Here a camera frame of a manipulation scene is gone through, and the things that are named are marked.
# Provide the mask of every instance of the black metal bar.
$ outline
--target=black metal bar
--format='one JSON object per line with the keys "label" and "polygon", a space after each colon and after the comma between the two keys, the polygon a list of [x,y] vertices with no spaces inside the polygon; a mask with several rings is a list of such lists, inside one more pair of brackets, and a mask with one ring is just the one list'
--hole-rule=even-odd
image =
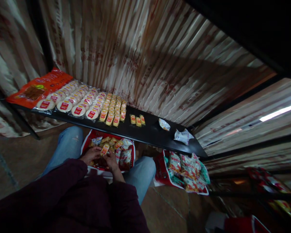
{"label": "black metal bar", "polygon": [[38,36],[38,39],[43,50],[48,71],[50,72],[54,67],[54,62],[51,47],[49,44],[49,39],[47,36],[48,34],[46,32],[46,26],[43,21],[39,0],[26,0],[26,4],[31,22],[33,24],[33,27],[36,31],[36,34]]}
{"label": "black metal bar", "polygon": [[17,123],[26,131],[28,131],[35,139],[40,140],[40,137],[33,130],[33,128],[28,124],[28,122],[23,118],[23,116],[16,110],[10,103],[5,100],[5,95],[0,90],[0,102],[12,113],[14,119]]}
{"label": "black metal bar", "polygon": [[232,102],[230,102],[229,104],[211,112],[210,114],[206,115],[204,118],[202,118],[201,120],[199,120],[198,122],[194,123],[193,125],[191,125],[189,127],[189,129],[194,129],[198,126],[200,126],[201,124],[205,123],[206,121],[210,120],[211,118],[219,115],[220,113],[228,110],[231,107],[234,107],[235,105],[239,104],[240,102],[248,99],[249,97],[257,94],[258,92],[264,90],[265,88],[273,85],[274,83],[280,81],[283,77],[280,75],[275,75],[274,77],[270,78],[269,80],[265,81],[264,83],[260,84],[259,86],[253,88],[252,90],[248,91],[247,93],[243,94],[242,96],[239,96],[238,98],[236,98],[235,100],[233,100]]}
{"label": "black metal bar", "polygon": [[244,193],[244,192],[217,192],[210,191],[209,196],[220,197],[238,197],[238,198],[252,198],[252,199],[272,199],[291,201],[291,194],[283,193]]}
{"label": "black metal bar", "polygon": [[209,156],[207,158],[200,158],[200,160],[202,162],[205,162],[205,161],[210,161],[210,160],[215,160],[215,159],[221,159],[221,158],[225,158],[225,157],[228,157],[231,155],[244,154],[244,153],[247,153],[250,151],[254,151],[254,150],[258,150],[258,149],[262,149],[262,148],[270,147],[270,146],[274,146],[274,145],[280,145],[280,144],[287,143],[287,142],[291,142],[291,135],[283,136],[281,138],[267,140],[264,142],[260,142],[260,143],[254,144],[254,145],[242,147],[242,148],[235,149],[235,150],[230,150],[227,152],[223,152],[220,154]]}

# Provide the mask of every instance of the orange snack bag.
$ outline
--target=orange snack bag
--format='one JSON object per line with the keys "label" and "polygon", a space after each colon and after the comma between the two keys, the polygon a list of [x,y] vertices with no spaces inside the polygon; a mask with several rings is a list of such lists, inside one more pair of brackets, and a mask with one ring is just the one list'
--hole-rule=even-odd
{"label": "orange snack bag", "polygon": [[6,98],[6,101],[32,109],[41,99],[59,90],[71,79],[72,76],[57,68],[53,68],[46,75],[28,82],[19,92]]}

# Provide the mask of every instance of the brown floor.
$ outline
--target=brown floor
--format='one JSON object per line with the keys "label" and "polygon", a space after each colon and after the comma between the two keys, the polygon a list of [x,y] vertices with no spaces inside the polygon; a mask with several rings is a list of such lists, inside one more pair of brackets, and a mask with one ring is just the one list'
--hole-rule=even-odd
{"label": "brown floor", "polygon": [[[35,180],[42,173],[57,145],[57,139],[71,124],[31,136],[0,136],[0,199]],[[84,135],[89,129],[83,128]],[[137,150],[145,146],[139,144]],[[141,205],[151,232],[205,232],[208,214],[215,206],[209,197],[188,194],[174,187],[150,187]]]}

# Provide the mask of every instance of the dark red jacket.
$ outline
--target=dark red jacket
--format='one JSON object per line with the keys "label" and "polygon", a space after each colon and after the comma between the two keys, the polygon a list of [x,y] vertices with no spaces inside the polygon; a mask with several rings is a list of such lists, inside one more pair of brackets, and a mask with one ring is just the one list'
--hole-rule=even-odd
{"label": "dark red jacket", "polygon": [[134,186],[86,173],[83,161],[69,159],[2,199],[0,231],[149,232]]}

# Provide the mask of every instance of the person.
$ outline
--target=person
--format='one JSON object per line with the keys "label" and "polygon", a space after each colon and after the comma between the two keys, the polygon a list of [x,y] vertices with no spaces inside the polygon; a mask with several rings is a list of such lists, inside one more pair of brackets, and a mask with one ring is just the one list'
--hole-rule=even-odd
{"label": "person", "polygon": [[0,231],[149,232],[140,207],[156,167],[142,157],[122,175],[114,153],[104,156],[113,183],[99,175],[86,177],[100,147],[80,157],[83,132],[63,131],[56,151],[38,180],[0,201]]}

